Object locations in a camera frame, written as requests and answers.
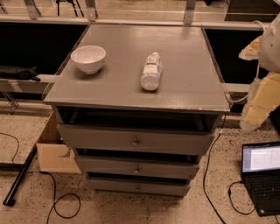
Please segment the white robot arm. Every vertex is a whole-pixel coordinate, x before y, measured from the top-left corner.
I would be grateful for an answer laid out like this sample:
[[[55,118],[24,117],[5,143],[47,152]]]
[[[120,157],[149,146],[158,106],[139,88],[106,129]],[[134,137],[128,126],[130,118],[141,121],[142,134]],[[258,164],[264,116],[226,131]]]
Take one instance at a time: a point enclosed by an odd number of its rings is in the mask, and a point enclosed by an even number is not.
[[[271,112],[280,106],[280,15],[264,28],[263,33],[241,50],[242,60],[258,60],[258,67],[268,71],[266,77],[254,78],[247,103],[242,113],[240,126],[243,130],[256,130]]]

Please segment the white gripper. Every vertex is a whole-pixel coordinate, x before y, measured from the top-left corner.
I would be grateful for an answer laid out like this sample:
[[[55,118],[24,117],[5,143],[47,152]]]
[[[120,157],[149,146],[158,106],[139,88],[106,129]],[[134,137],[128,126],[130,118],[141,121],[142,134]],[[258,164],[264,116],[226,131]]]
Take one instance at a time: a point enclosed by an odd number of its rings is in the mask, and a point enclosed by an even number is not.
[[[242,60],[257,60],[261,36],[251,41],[241,50],[238,57]],[[251,83],[247,103],[240,120],[243,130],[256,130],[280,105],[280,74],[269,72],[263,79],[254,78]]]

